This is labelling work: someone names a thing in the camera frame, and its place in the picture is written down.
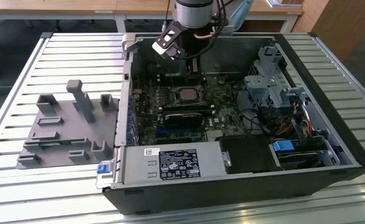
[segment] metal slotted table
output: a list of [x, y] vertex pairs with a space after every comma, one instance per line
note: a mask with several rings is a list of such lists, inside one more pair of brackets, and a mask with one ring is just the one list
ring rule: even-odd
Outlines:
[[[285, 37], [365, 147], [364, 87], [317, 37]], [[365, 222], [365, 175], [306, 197], [125, 216], [95, 187], [96, 165], [15, 169], [40, 93], [70, 100], [66, 83], [80, 79], [92, 99], [103, 93], [119, 97], [125, 65], [120, 40], [122, 34], [112, 33], [54, 34], [39, 40], [0, 109], [0, 223]], [[296, 72], [289, 73], [301, 86]]]

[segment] copper tube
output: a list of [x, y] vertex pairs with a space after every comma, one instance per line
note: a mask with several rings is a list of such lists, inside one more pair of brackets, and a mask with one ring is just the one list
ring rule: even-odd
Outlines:
[[198, 35], [198, 34], [194, 34], [194, 37], [198, 39], [198, 40], [206, 40], [206, 39], [210, 39], [213, 38], [213, 34], [207, 34], [207, 35]]

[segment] power supply label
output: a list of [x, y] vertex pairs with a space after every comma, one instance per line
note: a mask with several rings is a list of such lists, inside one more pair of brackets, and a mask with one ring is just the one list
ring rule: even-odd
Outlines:
[[195, 149], [159, 152], [161, 179], [175, 180], [201, 177]]

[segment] blue latch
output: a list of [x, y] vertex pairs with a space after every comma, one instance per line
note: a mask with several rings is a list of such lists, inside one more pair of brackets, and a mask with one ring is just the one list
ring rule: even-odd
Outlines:
[[98, 174], [107, 174], [110, 173], [110, 164], [99, 164], [96, 167]]
[[274, 151], [293, 151], [294, 147], [293, 147], [293, 143], [289, 140], [281, 140], [273, 143], [273, 148]]

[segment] floor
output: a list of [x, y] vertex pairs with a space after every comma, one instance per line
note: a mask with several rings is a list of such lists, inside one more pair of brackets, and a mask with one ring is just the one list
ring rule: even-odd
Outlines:
[[[43, 32], [54, 32], [55, 21], [32, 21], [34, 27], [27, 28], [24, 21], [0, 20], [0, 107], [18, 79], [35, 44]], [[115, 22], [111, 20], [62, 21], [63, 32], [116, 32]], [[161, 32], [162, 21], [129, 21], [129, 32]], [[358, 81], [365, 86], [365, 38], [356, 50], [344, 61]]]

